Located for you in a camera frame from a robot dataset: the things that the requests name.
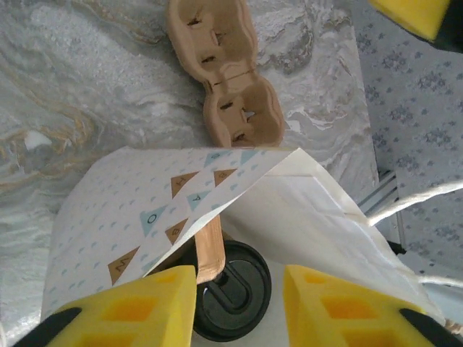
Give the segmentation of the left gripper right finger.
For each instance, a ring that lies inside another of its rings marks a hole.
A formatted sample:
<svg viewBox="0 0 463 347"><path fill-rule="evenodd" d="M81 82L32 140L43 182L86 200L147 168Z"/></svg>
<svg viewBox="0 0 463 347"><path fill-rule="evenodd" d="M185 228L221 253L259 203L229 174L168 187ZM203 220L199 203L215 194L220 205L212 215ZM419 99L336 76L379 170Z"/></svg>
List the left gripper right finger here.
<svg viewBox="0 0 463 347"><path fill-rule="evenodd" d="M289 347L463 347L418 306L301 265L283 298Z"/></svg>

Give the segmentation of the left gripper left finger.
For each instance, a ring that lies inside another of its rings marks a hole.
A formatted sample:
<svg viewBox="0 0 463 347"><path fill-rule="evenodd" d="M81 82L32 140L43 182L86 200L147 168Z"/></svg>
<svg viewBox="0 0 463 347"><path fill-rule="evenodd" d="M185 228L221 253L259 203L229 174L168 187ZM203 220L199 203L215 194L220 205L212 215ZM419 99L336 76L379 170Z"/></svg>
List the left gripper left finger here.
<svg viewBox="0 0 463 347"><path fill-rule="evenodd" d="M191 347L196 273L168 270L60 307L16 347Z"/></svg>

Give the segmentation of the white printed paper bag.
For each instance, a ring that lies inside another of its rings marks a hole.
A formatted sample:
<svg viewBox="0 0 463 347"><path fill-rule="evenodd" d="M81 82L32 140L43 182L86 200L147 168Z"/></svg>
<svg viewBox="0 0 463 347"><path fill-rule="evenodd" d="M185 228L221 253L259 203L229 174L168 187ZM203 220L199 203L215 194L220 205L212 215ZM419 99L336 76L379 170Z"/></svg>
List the white printed paper bag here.
<svg viewBox="0 0 463 347"><path fill-rule="evenodd" d="M446 328L418 275L331 175L304 150L268 148L125 147L97 161L54 222L42 319L72 301L149 276L217 215L224 243L245 243L266 261L271 299L244 337L215 342L192 326L191 347L289 347L287 265L408 301Z"/></svg>

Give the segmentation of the aluminium side rail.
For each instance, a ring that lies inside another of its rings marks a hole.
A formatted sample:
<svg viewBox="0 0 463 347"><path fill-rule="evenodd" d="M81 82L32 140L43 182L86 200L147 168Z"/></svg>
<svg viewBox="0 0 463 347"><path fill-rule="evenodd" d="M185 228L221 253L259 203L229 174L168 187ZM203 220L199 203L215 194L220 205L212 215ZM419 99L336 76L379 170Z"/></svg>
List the aluminium side rail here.
<svg viewBox="0 0 463 347"><path fill-rule="evenodd" d="M380 169L378 178L379 182L357 203L367 217L399 200L396 173ZM386 239L395 254L405 254L407 252L401 212L377 222L375 227Z"/></svg>

